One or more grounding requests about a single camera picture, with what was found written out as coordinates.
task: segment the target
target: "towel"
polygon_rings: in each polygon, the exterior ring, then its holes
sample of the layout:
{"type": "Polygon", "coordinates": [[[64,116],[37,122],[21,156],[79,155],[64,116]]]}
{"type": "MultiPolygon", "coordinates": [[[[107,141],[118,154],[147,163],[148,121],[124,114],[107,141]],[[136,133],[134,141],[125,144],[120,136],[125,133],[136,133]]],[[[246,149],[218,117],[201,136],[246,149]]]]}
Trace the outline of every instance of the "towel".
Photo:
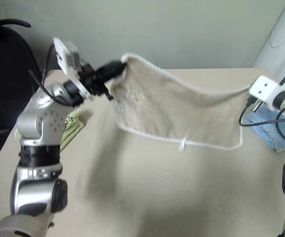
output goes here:
{"type": "MultiPolygon", "coordinates": [[[[64,123],[64,133],[62,136],[62,140],[60,142],[60,151],[62,151],[66,145],[75,137],[75,135],[84,127],[83,122],[79,120],[79,116],[82,113],[81,109],[73,110],[65,119],[64,123]]],[[[14,131],[14,137],[20,141],[21,134],[16,129],[14,131]]]]}
{"type": "MultiPolygon", "coordinates": [[[[264,122],[276,119],[279,112],[270,111],[266,106],[262,105],[256,112],[251,112],[245,117],[247,124],[255,122],[264,122]]],[[[275,123],[263,124],[250,127],[269,147],[277,152],[285,150],[285,140],[276,129],[275,123]]],[[[280,123],[280,130],[285,136],[285,122],[280,123]]]]}
{"type": "Polygon", "coordinates": [[[113,81],[111,93],[120,128],[162,141],[233,150],[242,143],[238,117],[249,85],[210,92],[135,54],[125,54],[124,74],[113,81]]]}

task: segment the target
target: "towel loop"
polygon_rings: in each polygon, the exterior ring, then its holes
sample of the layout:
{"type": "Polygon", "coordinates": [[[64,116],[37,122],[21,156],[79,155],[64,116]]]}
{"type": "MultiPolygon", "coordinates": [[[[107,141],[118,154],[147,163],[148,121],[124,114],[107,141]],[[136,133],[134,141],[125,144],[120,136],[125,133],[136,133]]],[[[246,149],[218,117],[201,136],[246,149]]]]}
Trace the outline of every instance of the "towel loop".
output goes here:
{"type": "Polygon", "coordinates": [[[186,138],[183,138],[183,140],[180,143],[179,149],[180,151],[184,151],[185,150],[185,146],[186,146],[186,138]]]}

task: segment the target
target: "beige table surface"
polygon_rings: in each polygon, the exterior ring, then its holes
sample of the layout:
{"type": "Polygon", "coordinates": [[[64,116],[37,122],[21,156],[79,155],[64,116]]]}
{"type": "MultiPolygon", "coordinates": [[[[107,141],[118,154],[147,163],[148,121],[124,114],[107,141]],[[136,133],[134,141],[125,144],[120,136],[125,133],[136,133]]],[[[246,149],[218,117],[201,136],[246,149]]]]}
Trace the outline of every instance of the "beige table surface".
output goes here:
{"type": "MultiPolygon", "coordinates": [[[[203,89],[247,85],[261,69],[169,70],[203,89]]],[[[55,72],[48,83],[65,80],[55,72]]],[[[120,130],[103,96],[81,106],[86,126],[61,152],[68,205],[49,237],[274,237],[285,218],[285,151],[249,128],[242,147],[221,151],[140,137],[120,130]]],[[[0,219],[19,160],[13,132],[0,152],[0,219]]]]}

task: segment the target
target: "green cloth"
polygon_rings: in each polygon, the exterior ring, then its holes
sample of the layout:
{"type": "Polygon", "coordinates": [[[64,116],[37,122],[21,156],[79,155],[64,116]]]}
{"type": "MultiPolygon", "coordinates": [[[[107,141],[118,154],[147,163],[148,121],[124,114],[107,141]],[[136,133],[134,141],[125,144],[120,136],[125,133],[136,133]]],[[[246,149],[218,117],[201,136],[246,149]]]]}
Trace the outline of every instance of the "green cloth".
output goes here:
{"type": "MultiPolygon", "coordinates": [[[[60,151],[62,151],[66,145],[77,135],[77,133],[84,127],[83,122],[79,120],[79,116],[82,113],[81,109],[75,109],[65,119],[64,133],[60,142],[60,151]]],[[[17,140],[21,140],[21,134],[18,129],[14,132],[14,137],[17,140]]]]}

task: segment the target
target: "black cable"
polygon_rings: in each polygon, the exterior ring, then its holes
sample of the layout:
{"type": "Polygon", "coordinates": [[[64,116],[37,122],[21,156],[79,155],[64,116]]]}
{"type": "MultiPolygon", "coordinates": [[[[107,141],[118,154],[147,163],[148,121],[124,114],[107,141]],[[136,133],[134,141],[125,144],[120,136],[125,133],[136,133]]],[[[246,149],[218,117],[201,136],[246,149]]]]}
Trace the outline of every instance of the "black cable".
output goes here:
{"type": "Polygon", "coordinates": [[[53,99],[55,102],[57,102],[58,104],[64,105],[64,106],[71,106],[71,104],[69,103],[64,103],[58,99],[56,99],[56,97],[52,96],[47,90],[46,88],[39,82],[39,80],[37,79],[36,75],[34,74],[34,72],[32,70],[29,70],[29,74],[30,76],[34,79],[34,81],[38,84],[38,86],[41,88],[42,91],[45,92],[46,95],[48,95],[51,99],[53,99]]]}
{"type": "Polygon", "coordinates": [[[32,95],[34,95],[36,90],[35,90],[35,87],[34,87],[34,82],[33,82],[32,77],[30,77],[30,82],[31,82],[32,95]]]}
{"type": "Polygon", "coordinates": [[[244,113],[246,112],[247,108],[248,108],[248,105],[245,106],[245,108],[242,110],[240,117],[239,117],[239,124],[242,127],[251,127],[251,126],[257,126],[257,125],[263,125],[263,124],[269,124],[269,123],[285,122],[285,118],[284,118],[284,119],[268,120],[264,122],[255,122],[255,123],[250,123],[250,124],[241,123],[242,117],[244,113]]]}
{"type": "Polygon", "coordinates": [[[48,66],[49,66],[50,55],[51,55],[53,49],[54,49],[54,44],[52,43],[48,49],[48,52],[47,52],[46,63],[45,63],[45,67],[43,69],[43,74],[42,74],[42,82],[41,82],[42,85],[44,85],[44,83],[45,83],[45,78],[46,78],[46,74],[47,74],[48,66]]]}
{"type": "MultiPolygon", "coordinates": [[[[285,111],[285,107],[281,109],[281,111],[277,114],[276,119],[279,119],[280,116],[284,113],[285,111]]],[[[279,132],[279,134],[282,136],[282,138],[285,140],[285,135],[282,133],[282,131],[280,130],[279,124],[278,122],[275,123],[276,129],[279,132]]]]}

